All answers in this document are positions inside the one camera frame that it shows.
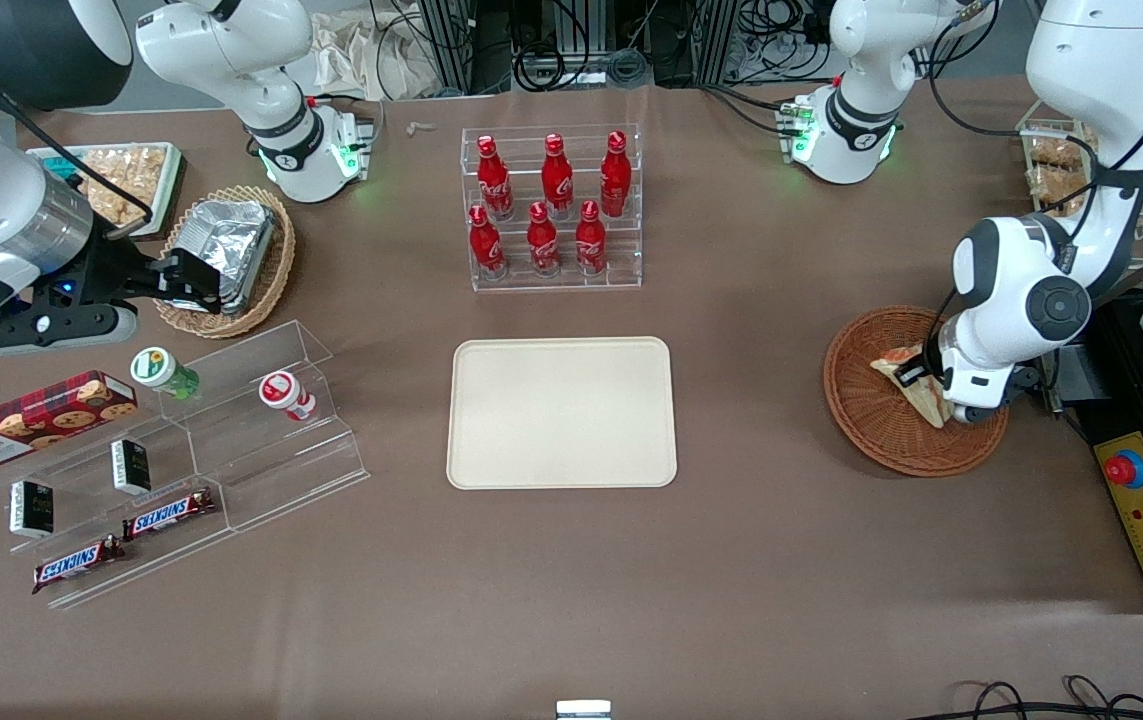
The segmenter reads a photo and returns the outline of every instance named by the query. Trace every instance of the emergency stop button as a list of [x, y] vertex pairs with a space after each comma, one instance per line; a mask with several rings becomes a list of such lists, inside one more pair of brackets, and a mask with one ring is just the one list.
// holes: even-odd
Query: emergency stop button
[[1143, 459], [1134, 450], [1119, 450], [1110, 459], [1105, 459], [1105, 478], [1109, 482], [1124, 488], [1138, 489], [1143, 487]]

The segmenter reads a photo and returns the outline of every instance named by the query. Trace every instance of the small black box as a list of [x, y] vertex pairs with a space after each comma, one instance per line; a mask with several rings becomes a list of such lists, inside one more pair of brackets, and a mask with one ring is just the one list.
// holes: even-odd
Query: small black box
[[149, 454], [143, 446], [129, 439], [113, 443], [113, 487], [128, 495], [143, 495], [152, 489]]
[[26, 538], [45, 538], [55, 530], [55, 502], [51, 488], [32, 480], [11, 483], [10, 533]]

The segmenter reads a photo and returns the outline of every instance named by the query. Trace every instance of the red button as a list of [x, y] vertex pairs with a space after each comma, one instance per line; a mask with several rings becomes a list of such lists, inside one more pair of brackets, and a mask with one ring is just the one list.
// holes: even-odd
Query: red button
[[1125, 486], [1135, 480], [1135, 464], [1121, 455], [1114, 455], [1105, 459], [1105, 478], [1109, 482]]

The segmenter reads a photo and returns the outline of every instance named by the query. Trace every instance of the aluminum foil container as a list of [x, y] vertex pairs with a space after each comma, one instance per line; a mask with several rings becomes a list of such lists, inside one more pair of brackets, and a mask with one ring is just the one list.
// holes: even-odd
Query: aluminum foil container
[[[219, 310], [237, 315], [247, 310], [259, 278], [259, 265], [273, 237], [273, 210], [259, 202], [206, 200], [184, 219], [175, 247], [199, 256], [219, 272]], [[193, 302], [170, 301], [175, 307], [201, 310]]]

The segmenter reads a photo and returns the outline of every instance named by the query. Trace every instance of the clear acrylic rack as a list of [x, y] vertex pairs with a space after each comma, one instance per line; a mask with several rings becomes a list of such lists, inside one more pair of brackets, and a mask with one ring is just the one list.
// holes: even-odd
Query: clear acrylic rack
[[[575, 263], [575, 227], [580, 224], [580, 202], [598, 200], [602, 159], [607, 154], [607, 135], [625, 133], [629, 138], [626, 155], [632, 165], [632, 186], [625, 213], [620, 218], [602, 217], [607, 227], [607, 272], [593, 278], [584, 277]], [[535, 274], [531, 266], [526, 227], [527, 208], [544, 200], [539, 183], [539, 168], [544, 165], [544, 137], [550, 133], [562, 135], [565, 154], [572, 163], [572, 183], [575, 187], [575, 218], [554, 219], [558, 231], [558, 251], [562, 255], [562, 272], [553, 278]], [[507, 273], [498, 281], [488, 281], [469, 250], [469, 208], [483, 201], [478, 184], [478, 138], [495, 138], [501, 159], [507, 166], [513, 187], [513, 218], [495, 223], [501, 237], [501, 249], [507, 259]], [[621, 290], [644, 283], [644, 136], [639, 123], [598, 123], [597, 126], [517, 127], [465, 129], [459, 147], [459, 171], [465, 200], [461, 215], [463, 250], [469, 258], [469, 274], [479, 293], [529, 293], [539, 290]]]
[[[369, 473], [362, 466], [353, 430], [335, 414], [319, 365], [330, 352], [302, 323], [257, 334], [214, 354], [184, 363], [201, 378], [199, 392], [178, 401], [141, 392], [139, 418], [113, 433], [87, 433], [42, 466], [23, 466], [0, 483], [0, 505], [14, 479], [51, 487], [56, 533], [23, 541], [15, 555], [33, 565], [90, 546], [109, 534], [122, 537], [123, 520], [210, 488], [216, 509], [123, 543], [127, 557], [42, 589], [50, 607], [77, 606], [111, 589], [190, 557], [266, 521], [341, 491]], [[289, 419], [259, 400], [259, 379], [275, 370], [295, 374], [318, 398], [309, 419]], [[129, 496], [113, 488], [110, 443], [128, 438], [145, 447], [152, 491]], [[24, 582], [18, 579], [17, 592]]]

